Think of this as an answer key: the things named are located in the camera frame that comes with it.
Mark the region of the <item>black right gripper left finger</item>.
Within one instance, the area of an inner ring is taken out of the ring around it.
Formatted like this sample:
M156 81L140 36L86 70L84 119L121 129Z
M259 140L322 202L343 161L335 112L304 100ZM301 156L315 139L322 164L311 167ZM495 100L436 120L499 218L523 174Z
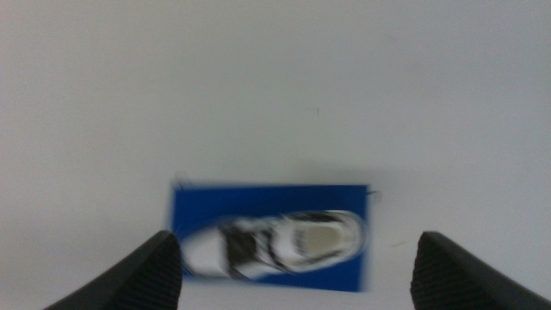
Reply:
M182 280L182 257L176 236L160 231L119 263L48 308L177 310Z

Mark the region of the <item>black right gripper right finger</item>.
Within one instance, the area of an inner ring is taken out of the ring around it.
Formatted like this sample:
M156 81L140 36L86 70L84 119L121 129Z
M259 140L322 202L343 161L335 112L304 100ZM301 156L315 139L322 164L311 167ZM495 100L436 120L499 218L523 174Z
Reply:
M434 231L418 241L410 293L417 310L550 310L549 300Z

